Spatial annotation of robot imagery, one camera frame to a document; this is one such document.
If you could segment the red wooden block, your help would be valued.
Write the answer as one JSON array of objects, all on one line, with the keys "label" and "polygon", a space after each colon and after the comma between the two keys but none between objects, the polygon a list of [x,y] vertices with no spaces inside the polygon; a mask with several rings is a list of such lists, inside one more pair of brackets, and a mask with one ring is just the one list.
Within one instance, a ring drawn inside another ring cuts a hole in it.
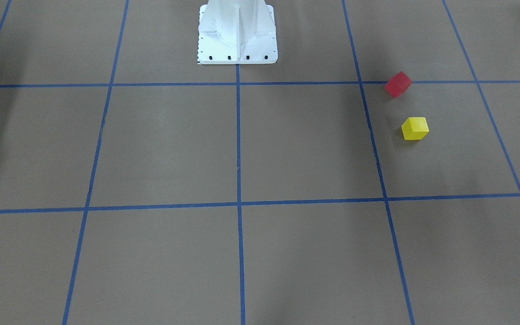
[{"label": "red wooden block", "polygon": [[384,89],[392,97],[398,98],[413,84],[413,80],[403,71],[398,72],[386,82]]}]

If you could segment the yellow wooden block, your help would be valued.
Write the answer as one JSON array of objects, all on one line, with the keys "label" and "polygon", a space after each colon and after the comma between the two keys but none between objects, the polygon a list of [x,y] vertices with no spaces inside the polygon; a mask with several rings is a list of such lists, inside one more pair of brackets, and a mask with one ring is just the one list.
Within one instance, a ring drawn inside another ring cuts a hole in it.
[{"label": "yellow wooden block", "polygon": [[422,140],[429,134],[429,127],[425,117],[408,117],[401,126],[404,140]]}]

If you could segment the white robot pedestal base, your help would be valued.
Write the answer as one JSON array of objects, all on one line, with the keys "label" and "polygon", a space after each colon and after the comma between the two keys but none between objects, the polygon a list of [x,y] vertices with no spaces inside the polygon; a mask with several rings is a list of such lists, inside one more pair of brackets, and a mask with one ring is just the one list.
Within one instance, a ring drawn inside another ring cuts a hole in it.
[{"label": "white robot pedestal base", "polygon": [[200,6],[197,63],[263,65],[279,59],[274,8],[264,0],[209,0]]}]

